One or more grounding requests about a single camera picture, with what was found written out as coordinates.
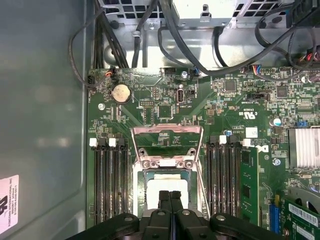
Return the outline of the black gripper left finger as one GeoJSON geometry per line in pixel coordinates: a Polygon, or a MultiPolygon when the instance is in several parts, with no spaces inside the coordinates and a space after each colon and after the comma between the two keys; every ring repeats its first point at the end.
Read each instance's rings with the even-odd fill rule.
{"type": "Polygon", "coordinates": [[[171,196],[167,190],[159,192],[157,209],[148,210],[141,219],[131,213],[121,213],[70,240],[169,240],[172,229],[171,196]]]}

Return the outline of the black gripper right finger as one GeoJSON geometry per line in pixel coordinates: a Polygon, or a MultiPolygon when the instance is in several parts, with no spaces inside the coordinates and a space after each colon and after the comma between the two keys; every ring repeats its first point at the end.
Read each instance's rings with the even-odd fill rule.
{"type": "Polygon", "coordinates": [[[206,220],[194,210],[183,208],[181,193],[170,193],[177,240],[284,240],[285,237],[226,213],[206,220]]]}

